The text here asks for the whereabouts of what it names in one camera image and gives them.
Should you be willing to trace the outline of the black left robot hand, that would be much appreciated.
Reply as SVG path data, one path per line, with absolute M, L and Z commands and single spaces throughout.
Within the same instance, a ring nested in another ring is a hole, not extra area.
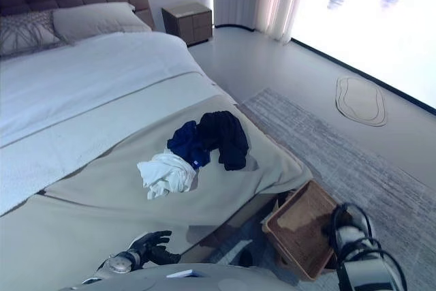
M 181 255 L 170 253 L 167 250 L 171 235 L 170 230 L 163 230 L 137 237 L 128 249 L 128 252 L 132 253 L 135 258 L 133 270 L 141 269 L 147 262 L 157 265 L 178 264 Z

